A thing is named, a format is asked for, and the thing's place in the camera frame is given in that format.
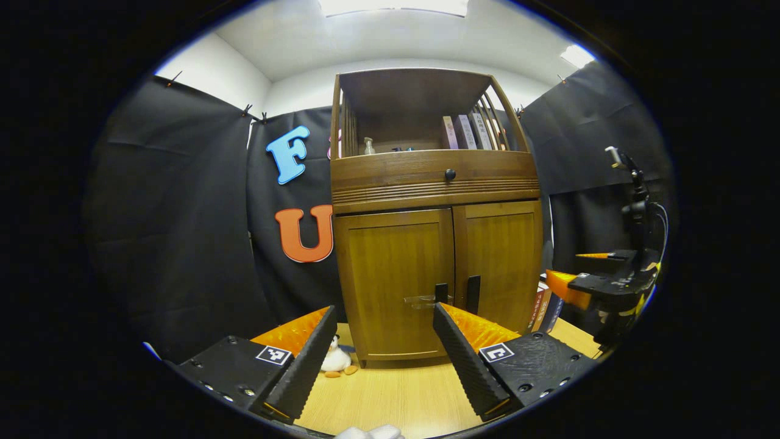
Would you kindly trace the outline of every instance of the cabinet door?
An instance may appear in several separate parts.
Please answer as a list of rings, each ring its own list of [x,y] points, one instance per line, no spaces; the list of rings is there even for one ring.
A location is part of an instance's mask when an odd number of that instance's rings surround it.
[[[333,223],[358,359],[445,355],[433,306],[437,284],[454,296],[450,209],[337,216]]]
[[[541,268],[541,203],[503,202],[452,208],[456,304],[479,294],[477,315],[522,333]],[[469,292],[469,278],[479,276]]]

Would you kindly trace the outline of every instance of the wooden cabinet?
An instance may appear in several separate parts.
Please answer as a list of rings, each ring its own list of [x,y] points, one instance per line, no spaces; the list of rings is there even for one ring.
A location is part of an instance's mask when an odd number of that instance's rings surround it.
[[[334,233],[358,358],[444,355],[432,305],[437,284],[455,285],[450,210],[345,216]]]
[[[437,137],[442,115],[495,114],[488,87],[511,114],[489,75],[401,69],[336,77],[334,240],[363,363],[446,355],[432,325],[437,300],[520,333],[527,327],[541,268],[541,204],[522,128],[510,117],[508,133],[495,131],[513,150],[442,149]],[[378,154],[360,155],[363,136]],[[390,152],[405,145],[415,150]]]

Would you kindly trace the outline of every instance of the white wall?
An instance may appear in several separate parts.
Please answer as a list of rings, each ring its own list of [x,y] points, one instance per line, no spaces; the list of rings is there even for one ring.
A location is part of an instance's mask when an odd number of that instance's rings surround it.
[[[157,75],[196,88],[259,116],[271,81],[217,34],[207,34],[160,67]]]
[[[271,117],[301,109],[331,105],[333,103],[333,83],[337,73],[393,67],[430,67],[491,74],[495,76],[509,102],[515,108],[519,108],[520,104],[530,104],[552,88],[550,85],[516,73],[468,62],[439,59],[374,59],[315,69],[274,82],[266,95],[262,111],[267,112],[268,117]],[[495,93],[489,91],[488,94],[493,103],[498,102]]]

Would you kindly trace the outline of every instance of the wooden tabletop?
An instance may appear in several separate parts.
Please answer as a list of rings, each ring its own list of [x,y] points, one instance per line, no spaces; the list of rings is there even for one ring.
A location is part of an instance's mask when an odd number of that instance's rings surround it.
[[[351,346],[349,325],[339,323],[340,344]],[[551,336],[589,357],[598,344],[588,333],[558,319]],[[357,364],[352,354],[353,364]],[[449,359],[371,362],[353,375],[314,381],[303,414],[295,424],[327,434],[349,427],[372,430],[391,424],[406,439],[424,439],[481,424]]]

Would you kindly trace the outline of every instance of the soap dispenser bottle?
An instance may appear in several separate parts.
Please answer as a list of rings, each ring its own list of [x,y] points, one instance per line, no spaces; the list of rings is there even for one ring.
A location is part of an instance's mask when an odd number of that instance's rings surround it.
[[[374,154],[374,146],[372,145],[374,139],[372,139],[371,137],[364,137],[363,139],[366,141],[366,149],[365,151],[363,151],[363,154],[365,155]]]

